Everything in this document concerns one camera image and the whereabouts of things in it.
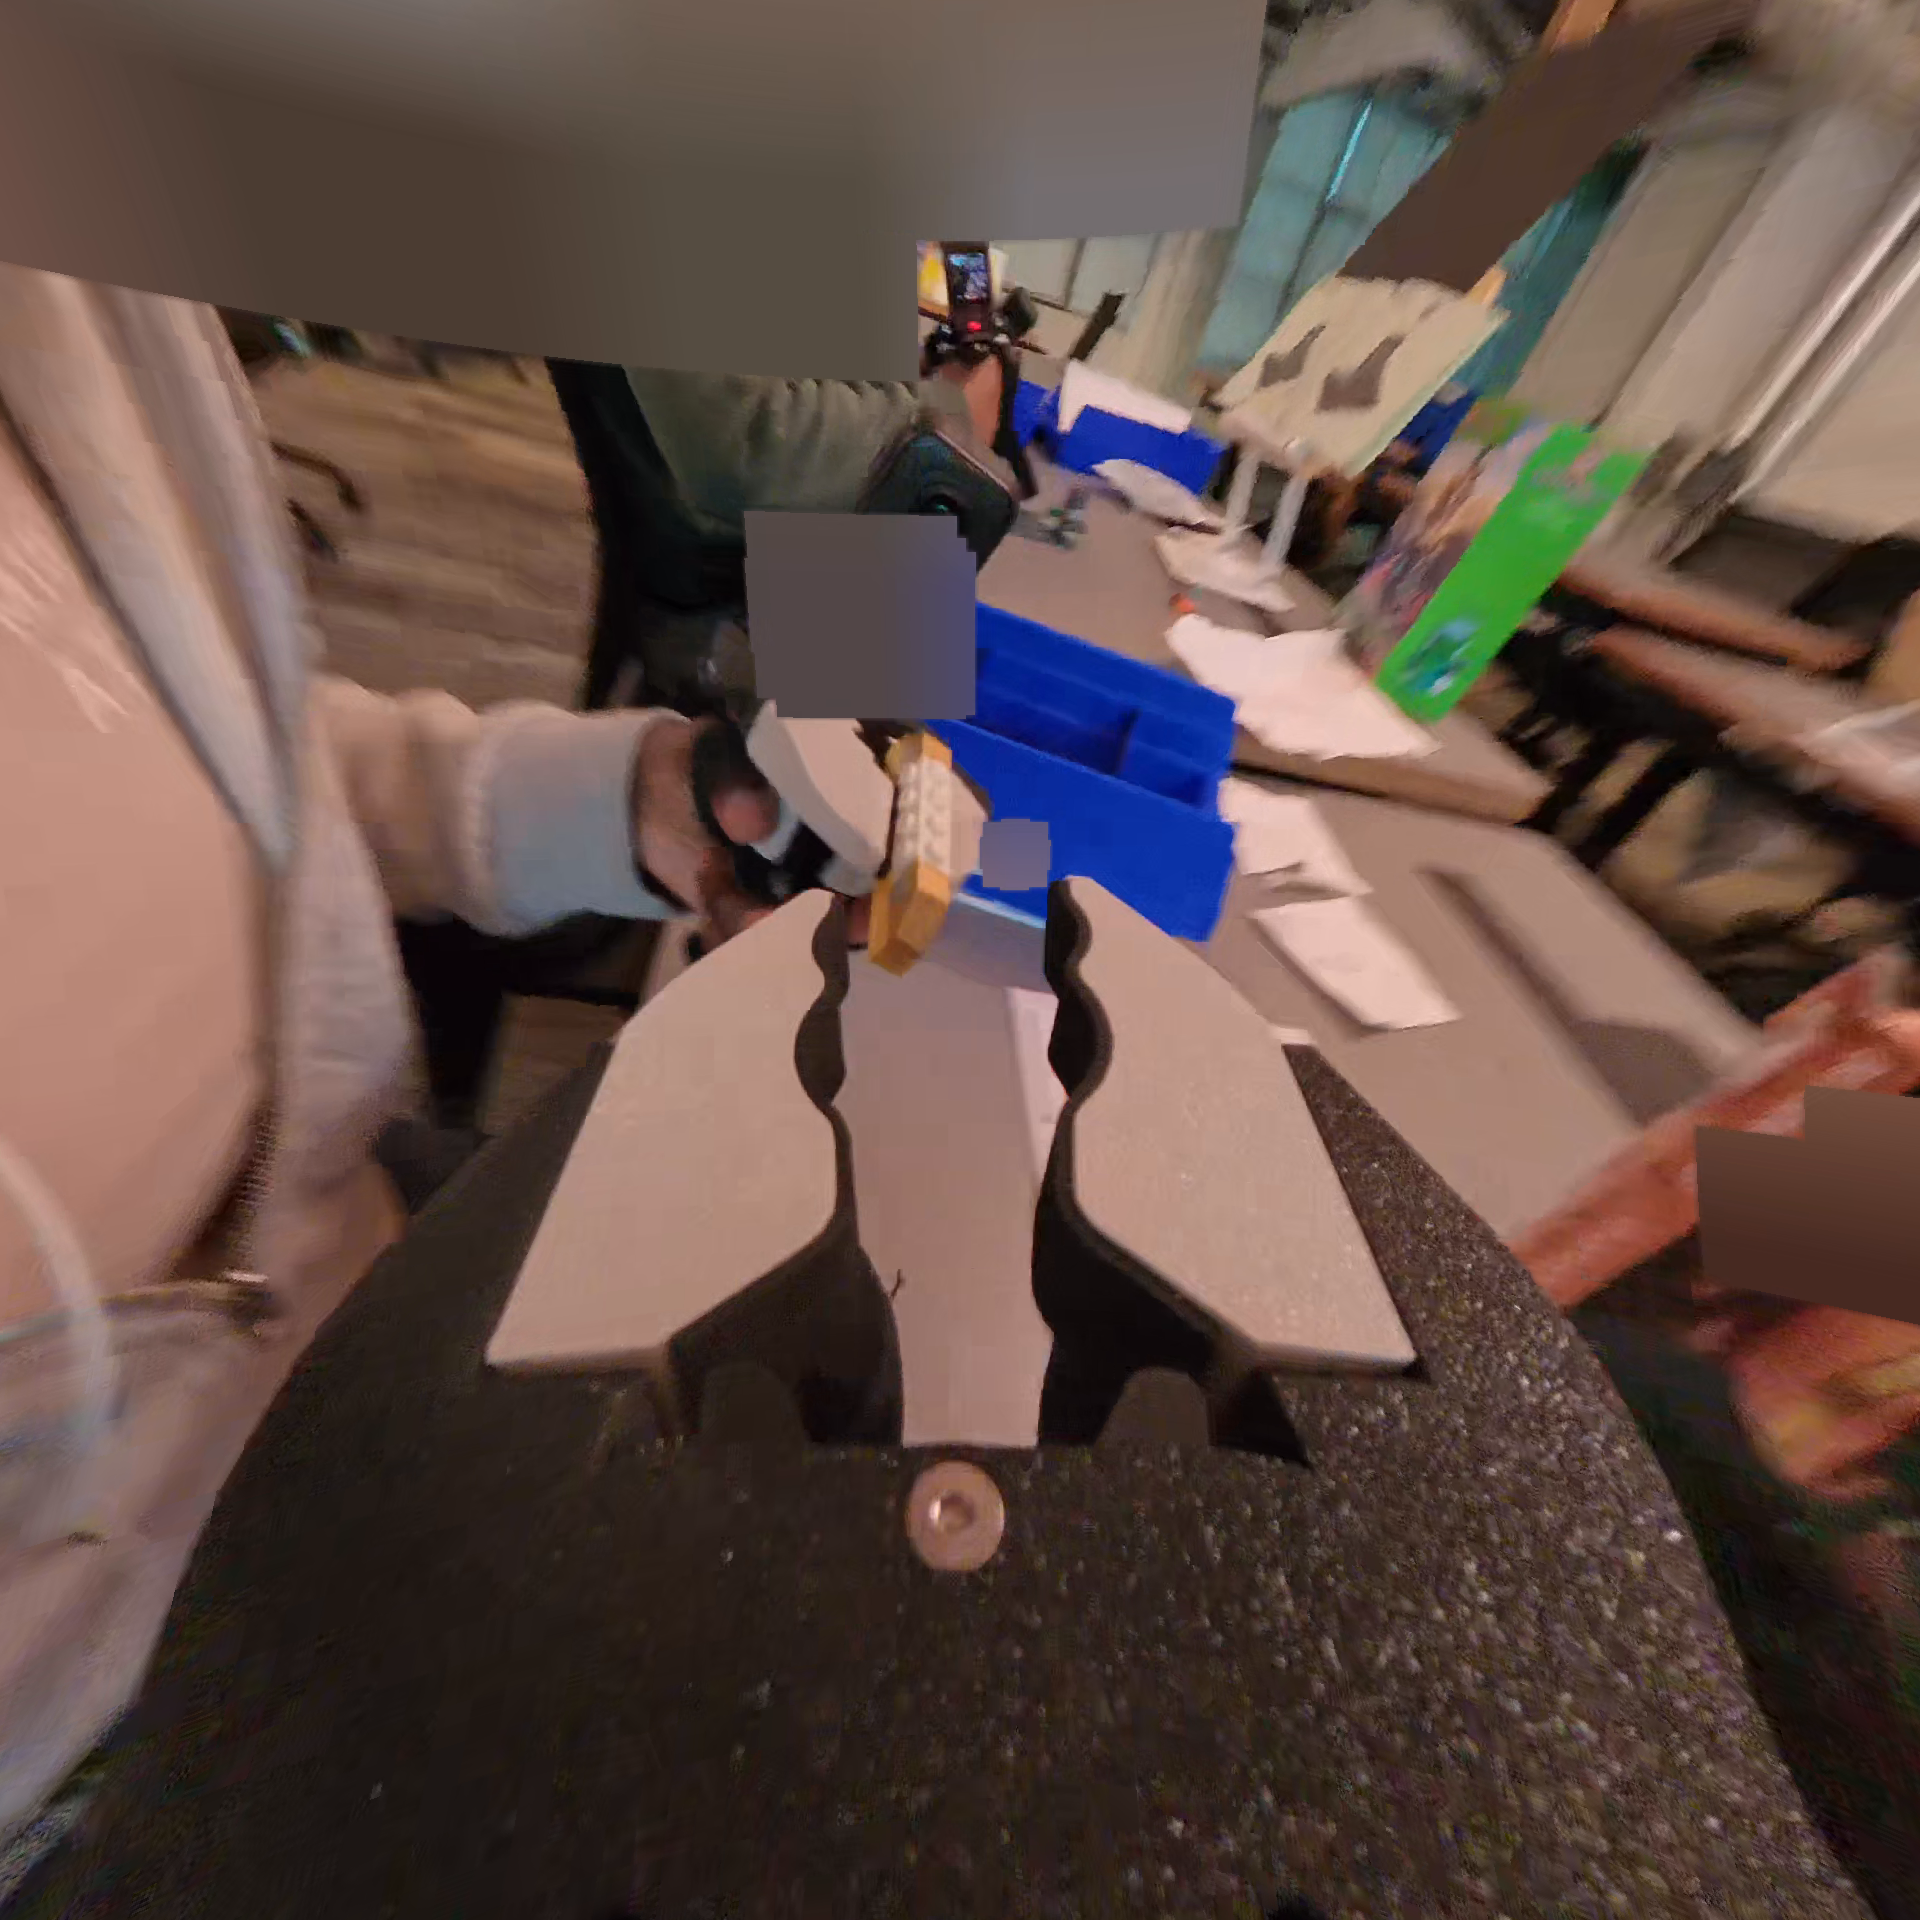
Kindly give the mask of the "green cardboard box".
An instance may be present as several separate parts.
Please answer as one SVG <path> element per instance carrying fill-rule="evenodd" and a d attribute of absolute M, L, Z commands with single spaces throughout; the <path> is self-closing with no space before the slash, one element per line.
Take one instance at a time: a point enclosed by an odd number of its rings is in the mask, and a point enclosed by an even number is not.
<path fill-rule="evenodd" d="M 1468 698 L 1649 461 L 1649 445 L 1477 402 L 1349 593 L 1351 657 L 1412 725 Z"/>

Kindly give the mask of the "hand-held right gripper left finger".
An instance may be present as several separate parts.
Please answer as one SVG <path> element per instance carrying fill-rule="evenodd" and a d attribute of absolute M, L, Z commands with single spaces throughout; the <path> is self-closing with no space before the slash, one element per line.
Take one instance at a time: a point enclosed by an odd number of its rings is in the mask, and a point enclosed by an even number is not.
<path fill-rule="evenodd" d="M 853 1226 L 845 911 L 796 895 L 622 1027 L 489 1339 L 514 1374 L 689 1379 L 692 1339 Z"/>

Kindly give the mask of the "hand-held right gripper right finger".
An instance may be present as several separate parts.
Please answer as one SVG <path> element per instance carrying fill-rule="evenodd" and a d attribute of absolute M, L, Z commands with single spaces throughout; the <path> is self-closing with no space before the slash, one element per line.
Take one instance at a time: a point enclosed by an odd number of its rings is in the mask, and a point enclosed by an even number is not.
<path fill-rule="evenodd" d="M 1279 1031 L 1101 884 L 1046 899 L 1041 1442 L 1286 1442 L 1285 1377 L 1418 1367 Z"/>

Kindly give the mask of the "dark flat panel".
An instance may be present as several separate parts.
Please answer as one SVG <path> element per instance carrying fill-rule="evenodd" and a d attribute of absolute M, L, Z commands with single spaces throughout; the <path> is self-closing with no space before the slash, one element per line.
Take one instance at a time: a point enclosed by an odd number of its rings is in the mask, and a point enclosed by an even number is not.
<path fill-rule="evenodd" d="M 1345 275 L 1470 292 L 1594 159 L 1640 127 L 1750 3 L 1562 4 L 1542 46 L 1405 193 Z"/>

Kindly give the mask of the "black flower print box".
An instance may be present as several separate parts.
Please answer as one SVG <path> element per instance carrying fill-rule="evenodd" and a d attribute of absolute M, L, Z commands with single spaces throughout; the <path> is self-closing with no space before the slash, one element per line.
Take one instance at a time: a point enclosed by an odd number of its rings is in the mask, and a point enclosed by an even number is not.
<path fill-rule="evenodd" d="M 1673 1487 L 1916 1585 L 1916 963 L 1874 950 L 1513 1238 Z"/>

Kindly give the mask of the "white printed board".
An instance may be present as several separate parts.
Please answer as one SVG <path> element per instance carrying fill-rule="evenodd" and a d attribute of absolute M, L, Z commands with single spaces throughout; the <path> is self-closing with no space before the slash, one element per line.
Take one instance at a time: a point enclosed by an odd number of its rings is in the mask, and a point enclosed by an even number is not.
<path fill-rule="evenodd" d="M 1278 466 L 1362 474 L 1503 325 L 1502 269 L 1461 294 L 1426 279 L 1326 277 L 1216 390 L 1226 443 Z"/>

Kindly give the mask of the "white yellow brick strip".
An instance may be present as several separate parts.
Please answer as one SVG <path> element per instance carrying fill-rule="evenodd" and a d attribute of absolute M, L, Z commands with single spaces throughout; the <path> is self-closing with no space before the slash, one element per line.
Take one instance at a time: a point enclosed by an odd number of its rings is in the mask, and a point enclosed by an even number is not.
<path fill-rule="evenodd" d="M 953 900 L 977 868 L 992 806 L 933 731 L 895 739 L 884 759 L 895 809 L 884 866 L 871 893 L 868 961 L 905 975 L 940 942 Z"/>

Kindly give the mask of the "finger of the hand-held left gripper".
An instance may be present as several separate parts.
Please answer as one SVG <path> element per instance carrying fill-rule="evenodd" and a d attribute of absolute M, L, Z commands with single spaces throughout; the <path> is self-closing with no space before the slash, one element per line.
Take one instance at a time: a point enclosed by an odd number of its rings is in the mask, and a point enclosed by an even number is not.
<path fill-rule="evenodd" d="M 892 845 L 895 785 L 862 723 L 760 707 L 744 747 L 780 801 L 774 831 L 749 849 L 748 884 L 758 895 L 868 895 Z"/>

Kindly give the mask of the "blue plastic bin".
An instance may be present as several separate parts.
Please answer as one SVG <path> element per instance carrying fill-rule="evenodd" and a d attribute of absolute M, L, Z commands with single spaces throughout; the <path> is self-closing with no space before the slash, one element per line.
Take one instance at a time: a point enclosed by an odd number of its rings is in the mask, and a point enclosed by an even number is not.
<path fill-rule="evenodd" d="M 1069 474 L 1097 474 L 1104 465 L 1146 468 L 1181 490 L 1204 497 L 1230 457 L 1226 445 L 1198 428 L 1169 429 L 1134 417 L 1085 404 L 1063 422 L 1057 389 L 1026 372 L 1015 387 L 1015 431 L 1023 447 Z"/>
<path fill-rule="evenodd" d="M 1175 940 L 1210 938 L 1233 866 L 1218 812 L 1237 739 L 1226 698 L 977 605 L 974 710 L 929 730 L 993 820 L 1046 830 L 1046 879 L 974 875 L 974 895 L 1041 918 L 1050 879 L 1090 878 Z"/>

